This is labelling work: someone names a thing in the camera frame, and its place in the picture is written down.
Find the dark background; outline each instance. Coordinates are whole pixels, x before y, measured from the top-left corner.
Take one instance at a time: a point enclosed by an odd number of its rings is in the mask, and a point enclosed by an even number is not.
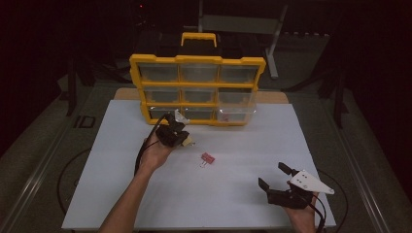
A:
[[[272,2],[206,0],[205,10],[262,17],[270,16],[264,4]],[[346,68],[346,87],[411,198],[411,2],[290,2],[283,31],[331,34],[317,69]],[[128,58],[141,30],[181,32],[183,25],[197,24],[198,5],[193,0],[16,0],[1,1],[0,11],[1,156],[58,97],[56,80],[67,74],[69,58],[93,80],[81,54],[118,68],[114,59]]]

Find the human arm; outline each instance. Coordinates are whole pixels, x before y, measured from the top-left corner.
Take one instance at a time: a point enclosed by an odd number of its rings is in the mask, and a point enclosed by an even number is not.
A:
[[[314,193],[312,198],[312,205],[315,206],[316,199],[319,193]],[[292,227],[296,233],[315,233],[315,211],[307,206],[303,210],[296,210],[284,207],[283,208],[288,215]]]
[[[133,231],[134,221],[149,180],[154,171],[166,162],[167,157],[173,150],[159,142],[155,134],[148,140],[147,145],[151,146],[145,149],[139,170],[106,216],[99,232],[130,233]]]

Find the red object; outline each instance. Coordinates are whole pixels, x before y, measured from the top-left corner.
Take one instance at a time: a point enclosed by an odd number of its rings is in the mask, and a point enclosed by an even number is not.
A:
[[[215,158],[207,152],[204,152],[201,157],[205,162],[211,164],[215,161]]]

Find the floor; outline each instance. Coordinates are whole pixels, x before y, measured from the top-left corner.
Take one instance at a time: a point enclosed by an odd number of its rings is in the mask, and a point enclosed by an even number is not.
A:
[[[259,88],[288,87],[306,79],[327,38],[284,35],[275,50],[280,79],[262,75]],[[319,99],[313,83],[287,93],[321,179],[336,190],[328,196],[340,232],[410,232],[412,207],[364,120],[350,90],[343,129],[334,124],[333,100]],[[56,99],[0,160],[0,232],[65,232],[60,229],[108,103],[118,84],[103,77],[79,86],[79,104],[67,117],[67,102]],[[78,116],[95,117],[93,127],[74,127]],[[336,231],[338,226],[327,232]],[[235,232],[292,232],[290,229]]]

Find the storage organizer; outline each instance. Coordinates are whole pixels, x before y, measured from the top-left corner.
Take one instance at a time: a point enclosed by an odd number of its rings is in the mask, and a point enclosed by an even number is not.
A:
[[[252,35],[228,39],[217,39],[212,33],[178,37],[142,33],[130,57],[130,73],[147,123],[155,124],[176,109],[190,124],[244,125],[249,121],[266,63]],[[228,46],[225,41],[238,43]],[[226,55],[231,53],[242,56]]]

